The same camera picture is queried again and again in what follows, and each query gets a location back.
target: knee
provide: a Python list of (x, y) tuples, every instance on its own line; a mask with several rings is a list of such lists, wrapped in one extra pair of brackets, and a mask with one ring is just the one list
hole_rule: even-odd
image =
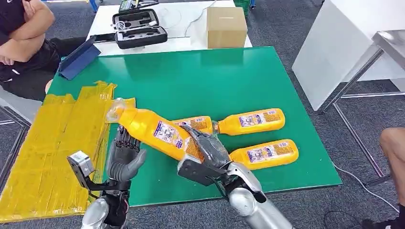
[(393, 148), (398, 143), (405, 140), (405, 128), (403, 127), (391, 127), (384, 129), (380, 135), (380, 145), (383, 148), (384, 154), (387, 155), (385, 149)]

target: yellow bottle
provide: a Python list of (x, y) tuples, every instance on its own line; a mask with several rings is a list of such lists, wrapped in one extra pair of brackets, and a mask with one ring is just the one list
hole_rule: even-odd
[(181, 160), (187, 153), (203, 161), (189, 133), (153, 111), (128, 107), (118, 99), (108, 111), (107, 121), (118, 121), (132, 137), (176, 160)]
[(279, 108), (234, 114), (214, 123), (214, 129), (220, 134), (243, 135), (256, 132), (281, 129), (286, 118)]
[(229, 156), (254, 170), (292, 163), (298, 158), (298, 148), (292, 140), (284, 139), (237, 149)]
[(193, 118), (184, 118), (179, 120), (174, 120), (172, 123), (176, 125), (189, 125), (196, 130), (200, 130), (207, 134), (213, 133), (213, 123), (209, 116), (198, 116)]

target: person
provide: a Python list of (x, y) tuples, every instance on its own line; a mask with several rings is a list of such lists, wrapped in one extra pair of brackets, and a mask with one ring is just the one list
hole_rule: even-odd
[(399, 202), (399, 216), (383, 222), (363, 220), (365, 229), (405, 229), (405, 128), (387, 128), (380, 136), (380, 146), (388, 158)]
[(61, 58), (85, 38), (46, 40), (54, 21), (41, 0), (0, 0), (0, 85), (17, 96), (43, 101), (45, 85)]

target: green crate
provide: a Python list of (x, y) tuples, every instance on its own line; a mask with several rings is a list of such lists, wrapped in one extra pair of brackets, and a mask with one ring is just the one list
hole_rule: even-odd
[(243, 8), (243, 13), (245, 14), (245, 17), (247, 17), (249, 13), (250, 0), (234, 0), (234, 3), (236, 7)]

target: black shirt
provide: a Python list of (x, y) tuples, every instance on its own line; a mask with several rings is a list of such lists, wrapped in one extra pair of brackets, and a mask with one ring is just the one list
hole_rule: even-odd
[[(25, 23), (24, 7), (22, 0), (0, 0), (0, 45), (9, 40), (9, 35)], [(26, 63), (15, 62), (8, 66), (0, 63), (0, 81), (6, 81), (13, 77), (18, 77), (12, 70), (20, 74), (37, 69), (55, 72), (60, 56), (56, 51), (56, 46), (44, 41), (41, 49)]]

